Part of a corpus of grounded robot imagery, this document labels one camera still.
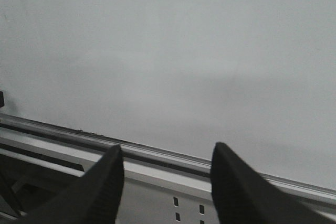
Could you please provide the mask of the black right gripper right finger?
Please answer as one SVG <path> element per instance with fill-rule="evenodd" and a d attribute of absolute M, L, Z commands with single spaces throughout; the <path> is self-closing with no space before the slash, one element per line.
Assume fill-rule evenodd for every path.
<path fill-rule="evenodd" d="M 220 223 L 333 223 L 267 182 L 228 145 L 211 161 L 212 199 Z"/>

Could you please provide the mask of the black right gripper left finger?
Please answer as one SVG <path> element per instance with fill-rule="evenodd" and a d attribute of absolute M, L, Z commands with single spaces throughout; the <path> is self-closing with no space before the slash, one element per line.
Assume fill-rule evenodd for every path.
<path fill-rule="evenodd" d="M 123 188 L 123 151 L 114 145 L 60 194 L 12 223 L 115 223 Z"/>

